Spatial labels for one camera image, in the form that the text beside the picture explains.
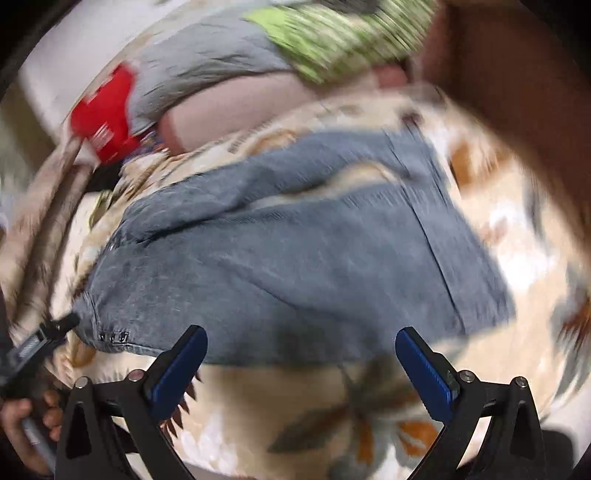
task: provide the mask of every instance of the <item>red cloth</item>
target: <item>red cloth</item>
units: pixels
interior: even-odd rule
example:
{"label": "red cloth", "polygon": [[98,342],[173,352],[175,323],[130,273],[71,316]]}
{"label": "red cloth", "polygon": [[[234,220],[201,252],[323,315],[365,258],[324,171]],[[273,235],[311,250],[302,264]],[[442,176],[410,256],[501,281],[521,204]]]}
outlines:
{"label": "red cloth", "polygon": [[72,131],[87,138],[102,163],[112,163],[139,147],[139,139],[129,136],[125,116],[134,73],[119,64],[109,80],[91,97],[84,97],[72,110]]}

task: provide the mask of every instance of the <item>finger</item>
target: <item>finger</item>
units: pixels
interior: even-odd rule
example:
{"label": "finger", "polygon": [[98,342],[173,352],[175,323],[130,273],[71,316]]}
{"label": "finger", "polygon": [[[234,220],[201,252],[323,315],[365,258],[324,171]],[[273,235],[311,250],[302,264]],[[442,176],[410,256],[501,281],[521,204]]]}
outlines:
{"label": "finger", "polygon": [[26,464],[35,456],[35,449],[22,429],[21,421],[31,413],[29,400],[9,401],[2,408],[2,426],[12,447]]}
{"label": "finger", "polygon": [[43,425],[48,429],[59,427],[59,425],[61,425],[62,417],[63,412],[61,408],[50,408],[45,412],[45,415],[43,415]]}
{"label": "finger", "polygon": [[49,432],[49,438],[51,438],[54,442],[60,441],[60,435],[61,435],[61,425],[59,427],[51,429],[51,431]]}
{"label": "finger", "polygon": [[31,400],[26,398],[23,400],[7,401],[0,412],[2,425],[5,429],[7,427],[11,428],[18,426],[22,419],[28,417],[32,409],[33,405],[31,404]]}
{"label": "finger", "polygon": [[47,403],[48,406],[57,407],[60,402],[60,395],[55,390],[47,390],[43,394],[43,399],[45,400],[45,403]]}

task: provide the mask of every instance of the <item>green patterned cloth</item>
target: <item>green patterned cloth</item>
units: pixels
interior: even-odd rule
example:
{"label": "green patterned cloth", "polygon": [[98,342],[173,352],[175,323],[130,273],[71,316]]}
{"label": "green patterned cloth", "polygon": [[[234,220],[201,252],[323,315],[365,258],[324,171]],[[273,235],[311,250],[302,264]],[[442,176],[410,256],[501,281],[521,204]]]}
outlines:
{"label": "green patterned cloth", "polygon": [[306,79],[324,83],[416,51],[435,7],[436,0],[382,0],[371,15],[305,5],[264,8],[246,18],[266,30]]}

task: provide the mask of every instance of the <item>bed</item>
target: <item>bed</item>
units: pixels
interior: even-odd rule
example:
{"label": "bed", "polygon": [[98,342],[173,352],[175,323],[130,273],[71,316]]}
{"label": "bed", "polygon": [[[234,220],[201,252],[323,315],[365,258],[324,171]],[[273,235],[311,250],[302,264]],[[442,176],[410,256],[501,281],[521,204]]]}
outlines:
{"label": "bed", "polygon": [[[137,39],[121,58],[162,29],[158,25]],[[441,90],[422,83],[322,99],[189,153],[135,157],[114,191],[101,194],[83,195],[92,168],[74,166],[80,140],[65,129],[0,252],[16,338],[69,311],[129,205],[188,176],[331,128],[418,128],[437,153],[456,207],[507,280],[514,319],[434,350],[456,369],[469,368],[487,381],[525,376],[541,419],[568,403],[591,368],[580,333],[591,304],[581,207],[528,154],[518,154]],[[385,181],[392,181],[388,172],[367,162],[305,195],[330,196]],[[291,201],[270,198],[264,205]],[[72,385],[81,375],[93,382],[121,379],[153,360],[96,352],[71,333],[48,367]],[[466,460],[478,451],[486,427],[481,420]],[[226,476],[378,480],[407,478],[441,425],[430,420],[390,355],[297,369],[206,364],[162,429],[187,464]]]}

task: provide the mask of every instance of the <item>white wall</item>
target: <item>white wall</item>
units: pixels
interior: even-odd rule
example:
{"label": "white wall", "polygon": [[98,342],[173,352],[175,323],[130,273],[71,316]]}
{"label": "white wall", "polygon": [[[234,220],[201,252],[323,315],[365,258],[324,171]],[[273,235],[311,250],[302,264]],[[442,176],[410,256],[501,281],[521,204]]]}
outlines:
{"label": "white wall", "polygon": [[51,135],[88,84],[131,40],[189,0],[82,0],[37,44],[19,80]]}

